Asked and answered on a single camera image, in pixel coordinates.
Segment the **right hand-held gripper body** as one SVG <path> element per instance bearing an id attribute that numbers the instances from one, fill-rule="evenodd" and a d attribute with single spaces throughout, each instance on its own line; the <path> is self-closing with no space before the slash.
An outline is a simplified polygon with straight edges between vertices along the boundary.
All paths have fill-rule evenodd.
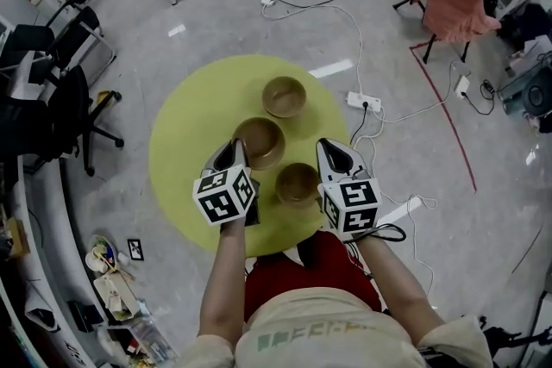
<path id="1" fill-rule="evenodd" d="M 362 234 L 375 226 L 382 204 L 379 181 L 376 178 L 343 179 L 318 185 L 322 197 L 322 212 L 330 226 L 340 235 Z"/>

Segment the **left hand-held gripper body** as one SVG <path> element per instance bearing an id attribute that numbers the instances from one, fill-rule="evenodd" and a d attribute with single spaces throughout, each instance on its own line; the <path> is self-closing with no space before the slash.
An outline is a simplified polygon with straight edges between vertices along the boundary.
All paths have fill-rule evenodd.
<path id="1" fill-rule="evenodd" d="M 194 181 L 193 201 L 210 226 L 246 220 L 257 197 L 250 173 L 248 167 L 235 165 Z"/>

